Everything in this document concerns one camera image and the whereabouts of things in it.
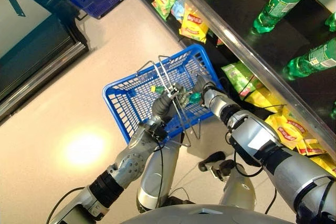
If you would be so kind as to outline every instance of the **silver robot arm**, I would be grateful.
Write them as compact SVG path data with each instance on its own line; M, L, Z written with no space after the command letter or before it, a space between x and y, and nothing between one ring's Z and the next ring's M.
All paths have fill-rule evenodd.
M211 82L203 80L203 84L204 105L228 127L235 151L247 164L264 168L297 213L297 223L335 223L334 177L305 156L283 148L268 124L242 110Z
M152 105L152 117L139 127L128 146L97 179L67 204L51 224L91 224L101 220L111 204L144 171L149 156L167 133L165 124L174 113L174 94L164 93Z

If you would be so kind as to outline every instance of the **packaged food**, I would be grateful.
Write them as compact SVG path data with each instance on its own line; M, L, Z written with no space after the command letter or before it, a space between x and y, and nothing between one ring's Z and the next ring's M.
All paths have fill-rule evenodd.
M157 10L157 12L160 14L160 16L164 20L166 20L170 13L170 9L174 5L175 1L176 0L154 0L152 5Z
M287 124L293 125L301 133L302 136L306 136L308 131L305 127L302 126L302 123L300 123L299 120L297 120L296 117L290 112L287 106L282 109L282 115L287 119Z
M304 142L306 145L307 156L324 154L327 152L313 136L305 137Z
M229 64L222 67L225 75L230 80L235 90L239 93L240 99L256 89L259 89L263 84L248 70L242 62Z
M304 140L301 140L296 145L296 149L298 150L298 153L300 153L301 155L306 155L307 154L307 147L306 147L306 143L304 142Z
M199 17L197 10L192 10L186 3L184 4L184 15L180 34L190 39L206 42L208 26Z
M336 163L328 154L311 157L310 159L336 177Z
M283 106L278 106L281 102L266 88L262 87L253 91L246 99L257 107L265 108L266 110L277 113L282 110Z
M281 113L270 115L265 122L277 132L281 143L291 150L303 140L303 136L298 129L288 124L287 119Z
M184 0L176 0L172 7L171 13L177 21L182 23L184 15Z

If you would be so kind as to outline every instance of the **cable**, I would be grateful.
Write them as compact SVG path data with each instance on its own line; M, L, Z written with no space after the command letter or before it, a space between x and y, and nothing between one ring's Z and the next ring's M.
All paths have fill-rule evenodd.
M160 182L160 189L159 189L159 194L157 196L157 202L156 202L155 208L157 208L157 206L159 205L159 202L160 202L160 194L161 194L161 188L162 188L162 182L163 182L163 155L162 155L162 148L161 148L161 145L159 144L158 140L156 140L156 143L158 144L158 146L160 148L159 150L160 150L160 153L161 153L161 182Z
M242 173L242 172L238 169L238 166L237 166L237 162L236 162L236 154L237 154L237 152L236 152L236 150L235 150L235 154L234 154L234 157L233 157L234 162L235 162L235 168L236 168L237 172L238 172L239 174L241 174L242 176L244 176L244 177L248 177L248 178L252 178L252 177L257 176L259 173L261 173L261 172L263 171L263 167L261 167L259 171L257 171L256 173L250 174L250 175Z
M51 217L53 216L56 208L59 206L59 204L61 204L61 202L71 193L73 193L74 191L78 191L78 190L83 190L85 187L77 187L75 189L72 189L71 191L68 191L66 194L64 194L64 196L56 203L56 205L54 206L54 208L52 209L52 211L50 212L48 219L46 221L46 224L49 224Z
M272 105L272 106L267 106L267 107L263 107L263 108L257 108L256 111L271 108L271 107L277 107L277 106L287 106L287 104L278 104L278 105Z
M268 211L271 209L271 207L272 207L276 198L277 198L277 189L274 188L274 197L273 197L271 203L269 204L268 208L266 209L265 214L268 214Z
M188 195L187 191L184 189L184 187L179 187L179 188L173 190L173 191L169 194L169 196L172 196L174 192L176 192L177 190L180 190L180 189L184 190L184 192L185 192L185 194L186 194L186 196L187 196L187 199L190 201L189 195Z
M246 87L250 84L250 82L252 81L254 77L254 74L252 74L251 78L248 80L248 82L246 83L245 87L241 90L241 92L239 92L238 95L241 95L241 93L244 91L244 89L246 89Z
M227 140L227 135L228 135L229 133L230 133L230 131L227 131L227 132L225 133L224 138L225 138L226 143L227 143L228 145L231 145L231 143Z

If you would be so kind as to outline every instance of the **white floor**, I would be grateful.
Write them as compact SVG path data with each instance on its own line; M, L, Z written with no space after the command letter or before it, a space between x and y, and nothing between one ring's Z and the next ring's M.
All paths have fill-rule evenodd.
M169 56L181 50L140 0L125 0L103 19L87 18L80 27L91 52L0 126L1 224L44 223L64 193L90 184L113 163L126 144L102 99L104 85L135 73L159 54ZM209 154L218 150L232 153L221 123L207 120L201 131L200 141L193 140L189 149L181 148L173 187ZM274 188L264 172L252 181L256 211L264 212ZM139 183L133 182L124 191L100 223L120 223L138 214L135 197ZM196 203L217 204L224 184L195 168L179 186ZM175 195L185 198L183 191ZM280 196L269 214L295 221L295 214Z

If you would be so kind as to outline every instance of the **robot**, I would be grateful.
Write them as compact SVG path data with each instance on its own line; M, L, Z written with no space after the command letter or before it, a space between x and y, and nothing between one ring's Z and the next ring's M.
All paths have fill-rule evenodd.
M203 106L209 108L227 126L228 140L235 152L248 165L262 167L266 171L277 191L297 214L297 223L335 223L336 183L331 174L310 159L283 147L270 126L249 111L242 110L210 80L198 76L194 91L202 93ZM142 178L137 198L139 210L153 210L125 221L124 224L289 223L253 211L253 186L246 176L242 176L244 169L237 163L225 167L226 171L230 171L230 178L226 185L228 193L224 196L222 205L180 202L177 203L179 205L175 203L164 206L175 170L178 148L170 146L170 154L162 155L162 141L167 136L164 127L176 113L172 101L178 92L177 89L164 91L155 100L151 118L146 123L139 124L129 145L116 157L115 162L57 213L51 224L91 224L101 220L129 184L141 176L147 160L157 147L162 162L164 156L170 157L167 160L172 160L165 170L163 166L160 167L161 176L168 174L168 177L165 176L164 185L161 181L159 194L155 197L146 190L146 185L155 180L149 179L147 175L154 174L153 170L160 166L156 165L160 163L159 152L154 153ZM230 181L239 181L245 186L245 191L233 193L232 189L237 187Z

